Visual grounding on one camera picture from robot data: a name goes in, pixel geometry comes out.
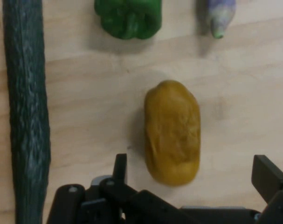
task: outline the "cucumber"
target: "cucumber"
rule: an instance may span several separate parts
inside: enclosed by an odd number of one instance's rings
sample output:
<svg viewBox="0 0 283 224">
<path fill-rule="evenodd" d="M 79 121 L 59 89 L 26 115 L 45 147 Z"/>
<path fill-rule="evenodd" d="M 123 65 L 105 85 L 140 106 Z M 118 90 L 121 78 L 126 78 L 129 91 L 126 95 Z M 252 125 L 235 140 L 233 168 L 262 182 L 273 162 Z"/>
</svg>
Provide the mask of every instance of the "cucumber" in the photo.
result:
<svg viewBox="0 0 283 224">
<path fill-rule="evenodd" d="M 41 224 L 50 166 L 42 0 L 3 0 L 15 222 Z"/>
</svg>

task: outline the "wood grain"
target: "wood grain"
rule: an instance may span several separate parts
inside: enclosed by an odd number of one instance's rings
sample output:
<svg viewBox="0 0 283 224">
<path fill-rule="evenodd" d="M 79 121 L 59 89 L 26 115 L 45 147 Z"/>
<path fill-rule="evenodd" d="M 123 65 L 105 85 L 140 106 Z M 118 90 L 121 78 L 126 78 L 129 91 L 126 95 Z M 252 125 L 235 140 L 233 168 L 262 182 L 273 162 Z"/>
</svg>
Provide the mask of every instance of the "wood grain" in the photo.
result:
<svg viewBox="0 0 283 224">
<path fill-rule="evenodd" d="M 164 0 L 163 27 L 147 41 L 107 35 L 93 1 L 45 0 L 52 164 L 44 222 L 58 187 L 88 187 L 128 154 L 128 183 L 173 205 L 265 202 L 250 182 L 253 155 L 283 170 L 283 0 L 238 0 L 224 39 L 197 34 L 195 0 Z M 14 222 L 7 76 L 0 0 L 0 224 Z M 180 188 L 156 183 L 143 158 L 143 100 L 165 79 L 182 82 L 202 117 L 201 165 Z"/>
</svg>

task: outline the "eggplant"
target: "eggplant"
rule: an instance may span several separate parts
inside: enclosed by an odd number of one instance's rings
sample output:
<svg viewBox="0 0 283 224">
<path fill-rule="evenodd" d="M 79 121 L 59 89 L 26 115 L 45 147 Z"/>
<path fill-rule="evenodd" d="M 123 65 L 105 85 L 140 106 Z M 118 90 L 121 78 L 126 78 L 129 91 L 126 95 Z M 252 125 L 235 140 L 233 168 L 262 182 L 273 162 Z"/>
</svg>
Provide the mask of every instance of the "eggplant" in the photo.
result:
<svg viewBox="0 0 283 224">
<path fill-rule="evenodd" d="M 15 223 L 41 224 L 51 161 L 42 0 L 3 0 L 3 23 Z"/>
<path fill-rule="evenodd" d="M 208 21 L 214 38 L 220 39 L 236 12 L 235 0 L 208 0 Z"/>
</svg>

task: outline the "yellow potato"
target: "yellow potato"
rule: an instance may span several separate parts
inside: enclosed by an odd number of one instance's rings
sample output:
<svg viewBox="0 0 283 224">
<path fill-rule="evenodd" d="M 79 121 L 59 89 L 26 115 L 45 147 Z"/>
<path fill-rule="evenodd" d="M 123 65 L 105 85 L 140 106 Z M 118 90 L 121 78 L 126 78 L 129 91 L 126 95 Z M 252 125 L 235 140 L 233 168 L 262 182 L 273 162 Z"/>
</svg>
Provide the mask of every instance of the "yellow potato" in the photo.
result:
<svg viewBox="0 0 283 224">
<path fill-rule="evenodd" d="M 161 82 L 145 97 L 145 162 L 152 177 L 187 184 L 200 165 L 200 109 L 181 83 Z"/>
</svg>

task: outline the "purple vegetable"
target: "purple vegetable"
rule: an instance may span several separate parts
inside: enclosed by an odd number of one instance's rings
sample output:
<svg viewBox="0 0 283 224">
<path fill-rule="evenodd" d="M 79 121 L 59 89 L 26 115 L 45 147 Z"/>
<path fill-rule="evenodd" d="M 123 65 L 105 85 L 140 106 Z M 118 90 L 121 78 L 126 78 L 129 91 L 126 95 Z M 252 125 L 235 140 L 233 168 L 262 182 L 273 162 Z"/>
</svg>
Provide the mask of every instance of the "purple vegetable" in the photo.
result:
<svg viewBox="0 0 283 224">
<path fill-rule="evenodd" d="M 236 11 L 235 0 L 208 0 L 208 18 L 214 38 L 220 39 Z"/>
</svg>

